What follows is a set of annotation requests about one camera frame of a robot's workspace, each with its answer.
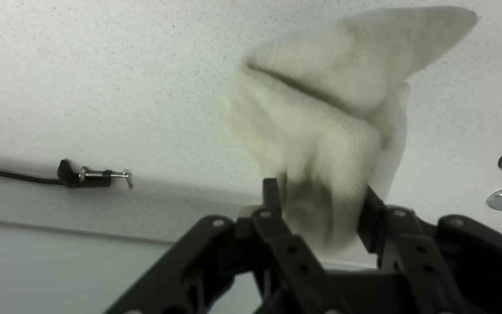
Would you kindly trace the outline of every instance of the cable connector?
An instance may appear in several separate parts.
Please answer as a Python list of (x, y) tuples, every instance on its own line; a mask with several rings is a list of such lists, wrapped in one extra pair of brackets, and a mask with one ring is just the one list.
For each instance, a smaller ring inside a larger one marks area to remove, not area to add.
[(85, 188), (85, 186), (109, 186), (113, 179), (125, 179), (127, 186), (132, 188), (132, 174), (130, 170), (94, 170), (88, 167), (80, 167), (80, 170), (73, 170), (73, 165), (67, 158), (62, 158), (57, 167), (59, 181), (67, 188)]

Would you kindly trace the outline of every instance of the crumpled fabric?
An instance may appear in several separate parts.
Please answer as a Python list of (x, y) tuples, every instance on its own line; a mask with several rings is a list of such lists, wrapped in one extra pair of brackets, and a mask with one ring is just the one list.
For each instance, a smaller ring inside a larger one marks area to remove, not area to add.
[(320, 259), (345, 256), (357, 238), (365, 186), (388, 191), (406, 142), (407, 76), (475, 22), (460, 6), (378, 8), (245, 55), (226, 93), (228, 127), (278, 179), (285, 223)]

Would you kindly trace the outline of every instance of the metal frame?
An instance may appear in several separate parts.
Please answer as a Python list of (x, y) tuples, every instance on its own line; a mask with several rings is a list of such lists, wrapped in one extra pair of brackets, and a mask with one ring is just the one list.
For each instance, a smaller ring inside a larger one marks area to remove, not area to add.
[(245, 271), (261, 292), (257, 314), (502, 314), (502, 233), (465, 216), (433, 226), (371, 189), (357, 233), (378, 268), (324, 270), (264, 179), (250, 217), (202, 217), (107, 314), (205, 314)]

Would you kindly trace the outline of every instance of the white surface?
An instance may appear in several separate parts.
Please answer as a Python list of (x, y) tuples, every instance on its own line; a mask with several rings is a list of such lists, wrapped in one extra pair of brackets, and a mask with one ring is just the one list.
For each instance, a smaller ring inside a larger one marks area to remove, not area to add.
[[(411, 79), (392, 200), (426, 216), (461, 210), (502, 221), (484, 205), (502, 186), (502, 1), (430, 3), (470, 6), (482, 18)], [(221, 118), (242, 53), (381, 4), (418, 1), (0, 1), (0, 158), (53, 168), (66, 155), (137, 175), (134, 191), (80, 191), (88, 196), (0, 181), (0, 219), (167, 238), (210, 207), (233, 212), (254, 202), (259, 175)], [(181, 202), (158, 205), (156, 181), (207, 186), (214, 203), (191, 212)], [(231, 196), (219, 205), (222, 191)]]

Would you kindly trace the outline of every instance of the black cable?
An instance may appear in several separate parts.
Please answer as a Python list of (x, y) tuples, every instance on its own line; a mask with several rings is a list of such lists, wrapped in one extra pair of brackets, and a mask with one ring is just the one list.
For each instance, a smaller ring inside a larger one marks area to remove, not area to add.
[(57, 177), (39, 177), (39, 175), (29, 175), (22, 172), (3, 170), (3, 168), (0, 168), (0, 177), (10, 177), (10, 179), (29, 181), (29, 182), (38, 182), (38, 184), (62, 184), (62, 181)]
[(62, 158), (59, 161), (55, 177), (31, 175), (24, 172), (5, 170), (5, 168), (0, 168), (0, 177), (29, 181), (36, 184), (62, 184), (66, 188), (109, 186), (114, 177), (125, 177), (128, 188), (132, 188), (130, 170), (121, 170), (121, 172), (109, 170), (109, 168), (92, 170), (88, 167), (81, 167), (81, 170), (74, 170), (67, 158)]

